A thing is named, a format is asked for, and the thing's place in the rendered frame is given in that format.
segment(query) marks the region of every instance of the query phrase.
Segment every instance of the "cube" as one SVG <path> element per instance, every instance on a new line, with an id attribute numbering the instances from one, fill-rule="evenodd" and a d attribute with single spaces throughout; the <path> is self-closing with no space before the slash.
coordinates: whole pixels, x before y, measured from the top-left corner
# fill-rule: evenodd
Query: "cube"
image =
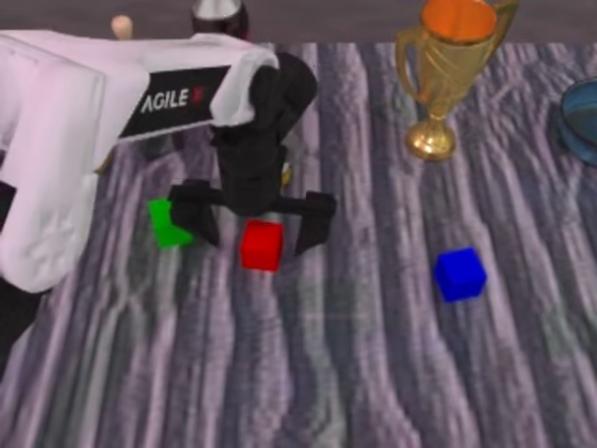
<path id="1" fill-rule="evenodd" d="M 275 272 L 280 267 L 284 228 L 269 221 L 247 222 L 241 241 L 241 264 L 245 269 Z"/>
<path id="2" fill-rule="evenodd" d="M 165 198 L 158 198 L 150 201 L 149 217 L 151 227 L 160 249 L 167 247 L 176 247 L 180 245 L 190 245 L 194 241 L 191 233 L 175 226 L 170 219 L 170 208 L 172 204 Z"/>
<path id="3" fill-rule="evenodd" d="M 440 254 L 434 276 L 447 302 L 477 297 L 487 283 L 487 273 L 473 247 Z"/>

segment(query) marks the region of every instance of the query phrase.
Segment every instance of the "blue round object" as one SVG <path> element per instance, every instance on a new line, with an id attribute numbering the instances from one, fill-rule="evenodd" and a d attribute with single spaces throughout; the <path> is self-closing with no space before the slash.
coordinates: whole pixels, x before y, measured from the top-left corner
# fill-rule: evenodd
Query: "blue round object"
<path id="1" fill-rule="evenodd" d="M 586 163 L 597 165 L 597 78 L 569 87 L 558 115 L 560 136 L 568 149 Z"/>

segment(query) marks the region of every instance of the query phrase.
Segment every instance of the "gold trophy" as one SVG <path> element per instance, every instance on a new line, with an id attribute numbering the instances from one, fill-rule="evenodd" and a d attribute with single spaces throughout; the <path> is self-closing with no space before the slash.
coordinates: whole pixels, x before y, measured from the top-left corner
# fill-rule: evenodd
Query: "gold trophy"
<path id="1" fill-rule="evenodd" d="M 425 105 L 428 118 L 409 129 L 409 151 L 425 161 L 448 159 L 456 137 L 446 116 L 466 96 L 502 43 L 519 0 L 428 0 L 418 28 L 396 35 L 396 68 L 406 92 Z M 417 50 L 416 91 L 407 74 L 407 46 Z"/>

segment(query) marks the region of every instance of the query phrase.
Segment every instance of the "table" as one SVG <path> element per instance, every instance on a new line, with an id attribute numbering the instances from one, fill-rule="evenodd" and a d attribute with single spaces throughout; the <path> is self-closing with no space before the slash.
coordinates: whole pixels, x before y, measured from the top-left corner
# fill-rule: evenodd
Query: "table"
<path id="1" fill-rule="evenodd" d="M 246 272 L 221 211 L 218 250 L 160 251 L 147 201 L 214 177 L 213 151 L 203 130 L 152 161 L 118 148 L 84 259 L 11 359 L 0 446 L 595 446 L 597 171 L 551 120 L 597 47 L 505 45 L 438 164 L 404 148 L 420 111 L 391 45 L 287 49 L 321 82 L 289 193 L 338 196 L 329 244 Z M 431 265 L 464 245 L 489 283 L 443 304 Z"/>

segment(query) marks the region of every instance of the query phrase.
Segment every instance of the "trophy stem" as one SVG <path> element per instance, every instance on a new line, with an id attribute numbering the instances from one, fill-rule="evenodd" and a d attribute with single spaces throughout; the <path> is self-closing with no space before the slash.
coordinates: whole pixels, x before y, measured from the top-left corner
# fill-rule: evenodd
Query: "trophy stem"
<path id="1" fill-rule="evenodd" d="M 456 135 L 444 119 L 429 118 L 413 125 L 407 133 L 410 153 L 424 161 L 444 161 L 456 147 Z"/>

